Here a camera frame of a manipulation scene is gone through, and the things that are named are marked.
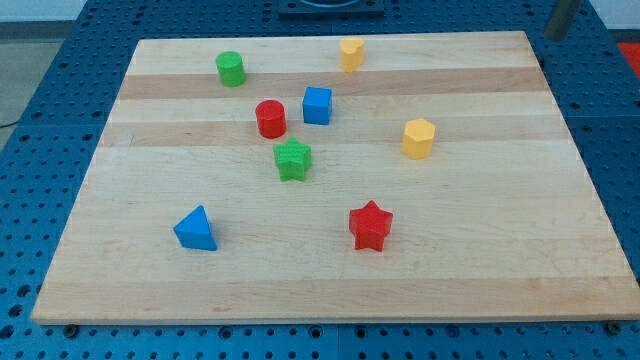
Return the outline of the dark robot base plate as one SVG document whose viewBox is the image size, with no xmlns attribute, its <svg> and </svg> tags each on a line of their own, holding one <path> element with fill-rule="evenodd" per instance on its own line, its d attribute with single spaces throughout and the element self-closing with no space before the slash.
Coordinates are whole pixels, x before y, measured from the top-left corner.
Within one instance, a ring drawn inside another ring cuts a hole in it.
<svg viewBox="0 0 640 360">
<path fill-rule="evenodd" d="M 383 15 L 384 0 L 277 0 L 280 17 L 302 15 Z"/>
</svg>

